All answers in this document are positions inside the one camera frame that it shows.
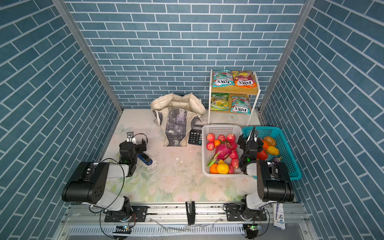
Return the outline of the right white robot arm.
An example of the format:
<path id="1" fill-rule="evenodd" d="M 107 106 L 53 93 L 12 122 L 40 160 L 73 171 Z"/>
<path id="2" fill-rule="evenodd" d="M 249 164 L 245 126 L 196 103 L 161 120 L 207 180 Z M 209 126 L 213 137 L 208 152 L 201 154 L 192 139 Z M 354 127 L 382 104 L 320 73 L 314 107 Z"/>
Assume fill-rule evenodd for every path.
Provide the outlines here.
<path id="1" fill-rule="evenodd" d="M 239 169 L 243 174 L 257 178 L 256 192 L 244 195 L 239 204 L 224 204 L 223 210 L 229 222 L 266 221 L 269 215 L 266 213 L 266 206 L 294 200 L 295 193 L 289 171 L 281 161 L 260 159 L 264 143 L 255 129 L 252 129 L 248 137 L 242 134 L 238 145 L 243 150 Z"/>

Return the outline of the cream canvas tote bag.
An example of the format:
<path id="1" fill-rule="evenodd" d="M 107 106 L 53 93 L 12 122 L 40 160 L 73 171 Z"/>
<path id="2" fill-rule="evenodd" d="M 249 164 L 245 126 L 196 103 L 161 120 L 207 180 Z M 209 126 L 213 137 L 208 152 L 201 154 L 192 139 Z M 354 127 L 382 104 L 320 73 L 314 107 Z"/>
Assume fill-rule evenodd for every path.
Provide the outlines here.
<path id="1" fill-rule="evenodd" d="M 179 96 L 167 94 L 150 104 L 155 122 L 165 133 L 165 147 L 186 147 L 188 134 L 196 122 L 202 121 L 206 108 L 192 93 Z"/>

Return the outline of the pink dragon fruit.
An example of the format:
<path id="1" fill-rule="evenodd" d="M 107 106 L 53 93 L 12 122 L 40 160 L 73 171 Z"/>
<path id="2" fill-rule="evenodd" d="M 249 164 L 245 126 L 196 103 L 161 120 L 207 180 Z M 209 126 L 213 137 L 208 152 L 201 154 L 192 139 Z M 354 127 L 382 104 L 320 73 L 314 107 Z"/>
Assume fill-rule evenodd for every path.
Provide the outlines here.
<path id="1" fill-rule="evenodd" d="M 236 143 L 224 143 L 216 147 L 214 156 L 207 163 L 207 167 L 213 165 L 216 161 L 225 160 L 230 156 L 232 150 L 237 149 Z"/>

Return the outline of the yellow pear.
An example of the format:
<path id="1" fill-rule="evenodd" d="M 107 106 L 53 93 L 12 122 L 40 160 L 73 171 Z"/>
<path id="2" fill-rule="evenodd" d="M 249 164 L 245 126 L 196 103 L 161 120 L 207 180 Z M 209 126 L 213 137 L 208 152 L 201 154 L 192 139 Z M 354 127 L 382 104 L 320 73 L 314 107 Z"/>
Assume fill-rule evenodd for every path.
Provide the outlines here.
<path id="1" fill-rule="evenodd" d="M 218 174 L 226 175 L 230 172 L 230 167 L 223 160 L 220 160 L 217 165 Z"/>

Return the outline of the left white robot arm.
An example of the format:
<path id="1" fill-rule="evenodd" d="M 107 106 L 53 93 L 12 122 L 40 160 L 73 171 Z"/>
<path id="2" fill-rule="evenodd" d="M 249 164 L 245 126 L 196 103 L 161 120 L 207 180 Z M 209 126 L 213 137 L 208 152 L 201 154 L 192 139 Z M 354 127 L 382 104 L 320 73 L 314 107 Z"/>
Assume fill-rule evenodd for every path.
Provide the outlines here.
<path id="1" fill-rule="evenodd" d="M 62 191 L 62 200 L 69 203 L 89 204 L 101 210 L 105 215 L 106 223 L 137 223 L 144 222 L 148 207 L 132 206 L 128 197 L 122 196 L 106 189 L 107 180 L 123 180 L 132 177 L 139 155 L 147 150 L 147 140 L 136 140 L 136 137 L 127 138 L 120 143 L 120 158 L 118 161 L 107 158 L 100 163 L 81 162 L 77 166 L 70 180 Z"/>

